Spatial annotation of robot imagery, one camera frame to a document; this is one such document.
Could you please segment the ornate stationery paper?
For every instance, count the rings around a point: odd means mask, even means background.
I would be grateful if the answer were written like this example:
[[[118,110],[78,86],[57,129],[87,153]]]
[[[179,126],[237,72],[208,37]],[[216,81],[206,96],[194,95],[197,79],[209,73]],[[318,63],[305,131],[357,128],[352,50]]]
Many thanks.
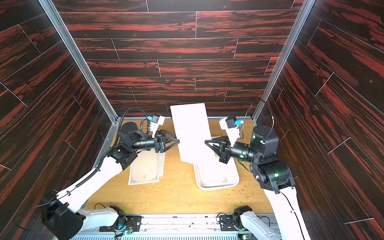
[[[164,175],[166,153],[155,150],[142,151],[130,165],[128,185],[152,184],[160,181]]]
[[[193,165],[211,165],[215,153],[205,145],[211,131],[204,103],[171,106],[181,161]]]

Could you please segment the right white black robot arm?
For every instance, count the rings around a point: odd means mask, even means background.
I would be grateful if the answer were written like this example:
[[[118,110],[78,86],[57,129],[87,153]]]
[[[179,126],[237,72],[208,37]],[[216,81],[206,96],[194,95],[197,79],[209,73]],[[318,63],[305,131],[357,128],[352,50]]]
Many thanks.
[[[248,145],[239,142],[232,145],[228,137],[206,140],[205,144],[219,156],[221,163],[237,159],[250,164],[249,170],[270,201],[280,230],[277,233],[249,206],[242,206],[232,214],[238,231],[247,230],[258,240],[308,240],[292,171],[277,157],[279,142],[273,128],[256,126]]]

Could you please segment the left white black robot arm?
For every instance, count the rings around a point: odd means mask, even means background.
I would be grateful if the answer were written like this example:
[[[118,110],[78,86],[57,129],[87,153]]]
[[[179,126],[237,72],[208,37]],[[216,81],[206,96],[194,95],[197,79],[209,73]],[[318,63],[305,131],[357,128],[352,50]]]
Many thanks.
[[[79,232],[107,228],[115,238],[132,233],[135,223],[117,206],[84,210],[83,204],[113,177],[128,168],[142,151],[164,153],[177,146],[176,134],[158,130],[162,122],[146,119],[147,130],[134,122],[120,123],[113,146],[95,168],[78,181],[61,190],[55,197],[41,199],[42,223],[59,240],[69,240]]]

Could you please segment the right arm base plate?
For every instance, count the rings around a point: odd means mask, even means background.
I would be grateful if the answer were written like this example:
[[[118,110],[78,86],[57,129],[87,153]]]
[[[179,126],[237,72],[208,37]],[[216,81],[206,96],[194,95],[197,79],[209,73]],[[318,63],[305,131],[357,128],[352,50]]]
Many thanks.
[[[232,215],[219,213],[216,216],[216,221],[220,225],[221,232],[242,231],[242,229],[239,229],[235,226],[235,220]]]

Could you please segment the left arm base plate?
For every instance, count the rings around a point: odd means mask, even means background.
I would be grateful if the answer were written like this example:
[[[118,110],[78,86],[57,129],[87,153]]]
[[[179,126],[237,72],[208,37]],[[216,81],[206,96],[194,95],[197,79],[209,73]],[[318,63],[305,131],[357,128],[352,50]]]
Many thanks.
[[[109,227],[100,227],[100,232],[111,233],[126,233],[131,234],[138,232],[141,228],[143,217],[140,215],[126,215],[125,217],[118,217],[116,222]]]

